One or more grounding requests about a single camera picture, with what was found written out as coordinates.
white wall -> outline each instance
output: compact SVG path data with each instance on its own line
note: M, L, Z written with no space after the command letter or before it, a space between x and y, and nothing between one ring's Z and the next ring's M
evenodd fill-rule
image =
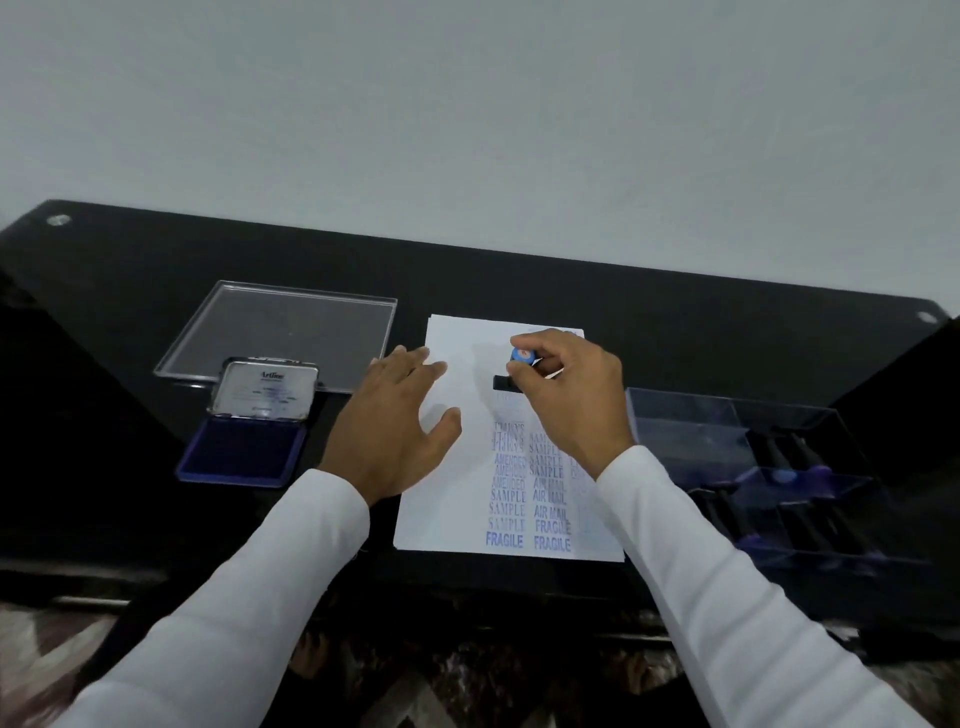
M956 0L5 0L0 222L50 197L929 297Z

transparent plastic lid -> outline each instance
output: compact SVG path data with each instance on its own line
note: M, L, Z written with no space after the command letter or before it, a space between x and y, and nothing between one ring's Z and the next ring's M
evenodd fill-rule
M317 389L352 392L382 356L396 299L221 280L154 369L158 376L217 381L233 357L316 365Z

blue stamp knob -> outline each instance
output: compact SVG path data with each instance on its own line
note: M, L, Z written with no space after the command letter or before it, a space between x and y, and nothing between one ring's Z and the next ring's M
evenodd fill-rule
M524 364L533 364L537 361L537 355L529 349L514 349L514 352L510 354L510 358L522 361Z

left hand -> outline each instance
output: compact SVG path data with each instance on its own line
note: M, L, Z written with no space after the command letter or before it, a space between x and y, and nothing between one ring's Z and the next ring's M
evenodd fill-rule
M416 485L460 437L456 407L429 433L420 427L423 398L446 372L445 362L423 363L429 354L426 347L399 346L372 361L330 431L317 469L342 477L368 505Z

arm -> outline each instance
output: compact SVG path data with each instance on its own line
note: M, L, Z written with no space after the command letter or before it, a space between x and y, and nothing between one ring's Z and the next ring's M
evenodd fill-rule
M927 725L721 536L650 450L624 451L597 489L711 725Z
M294 483L236 554L86 688L58 728L260 725L300 632L370 530L369 505L414 485L460 436L448 410L429 434L420 403L446 365L402 347L374 360Z
M250 540L57 722L255 726L327 584L367 538L366 501L309 471Z
M650 588L711 725L926 725L634 445L615 356L555 329L511 343L543 357L507 369L554 444L597 481L601 515Z

